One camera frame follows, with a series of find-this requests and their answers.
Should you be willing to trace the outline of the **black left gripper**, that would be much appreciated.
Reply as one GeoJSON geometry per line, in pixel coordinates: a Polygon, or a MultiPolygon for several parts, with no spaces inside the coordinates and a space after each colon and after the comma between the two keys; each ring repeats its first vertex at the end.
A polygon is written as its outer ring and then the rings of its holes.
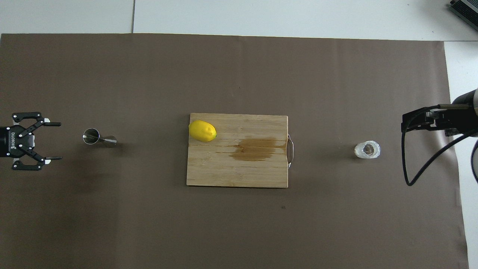
{"type": "Polygon", "coordinates": [[[60,122],[50,121],[42,116],[41,112],[16,112],[12,114],[14,125],[0,128],[0,154],[1,157],[12,157],[13,170],[40,171],[44,165],[52,160],[61,160],[62,156],[43,157],[33,150],[35,147],[34,131],[42,126],[60,127],[60,122]],[[23,120],[35,120],[31,126],[25,128],[20,125],[23,120]],[[34,165],[26,165],[20,159],[27,155],[35,160],[34,165]]]}

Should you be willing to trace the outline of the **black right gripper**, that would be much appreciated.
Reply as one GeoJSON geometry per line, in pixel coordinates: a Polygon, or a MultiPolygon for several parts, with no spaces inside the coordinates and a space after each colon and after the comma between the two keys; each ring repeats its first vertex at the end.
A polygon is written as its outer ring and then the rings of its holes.
{"type": "Polygon", "coordinates": [[[464,134],[477,128],[477,90],[460,95],[452,101],[452,105],[466,105],[467,108],[440,110],[436,122],[428,115],[430,108],[416,109],[402,115],[401,132],[427,130],[434,122],[438,128],[444,130],[446,137],[464,134]]]}

